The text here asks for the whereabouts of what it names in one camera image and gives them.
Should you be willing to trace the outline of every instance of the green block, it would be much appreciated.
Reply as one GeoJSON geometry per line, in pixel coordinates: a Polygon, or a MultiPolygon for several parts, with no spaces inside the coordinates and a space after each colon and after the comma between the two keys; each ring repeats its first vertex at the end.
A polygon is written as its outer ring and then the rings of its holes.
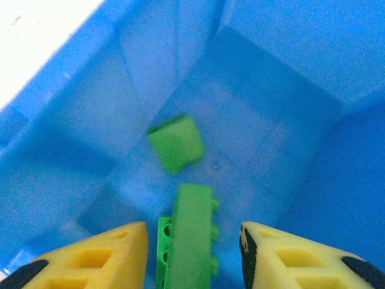
{"type": "Polygon", "coordinates": [[[211,255],[219,203],[204,185],[181,184],[171,218],[159,218],[156,289],[210,289],[218,261],[211,255]]]}
{"type": "Polygon", "coordinates": [[[205,154],[202,138],[190,116],[177,116],[149,129],[147,134],[162,167],[172,174],[179,173],[188,163],[200,161],[205,154]]]}

